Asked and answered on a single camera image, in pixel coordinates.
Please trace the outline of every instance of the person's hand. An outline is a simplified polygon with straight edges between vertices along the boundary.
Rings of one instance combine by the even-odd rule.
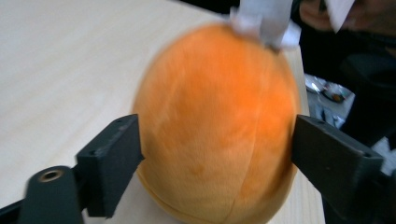
[[[301,19],[313,28],[330,31],[327,11],[319,12],[319,0],[303,0]],[[396,0],[356,0],[342,29],[396,36]]]

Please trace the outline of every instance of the orange fruit toy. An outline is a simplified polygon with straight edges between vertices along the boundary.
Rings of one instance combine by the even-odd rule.
[[[149,66],[134,101],[151,197],[186,223],[266,223],[296,168],[300,101],[284,56],[228,24],[189,32]]]

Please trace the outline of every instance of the white table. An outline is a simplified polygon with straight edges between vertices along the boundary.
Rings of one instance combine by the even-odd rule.
[[[130,113],[153,55],[178,35],[221,18],[165,0],[0,2],[0,207],[29,177],[75,155]],[[301,84],[298,49],[287,52]],[[177,223],[133,178],[114,218],[87,223]],[[324,223],[320,195],[300,173],[271,223]]]

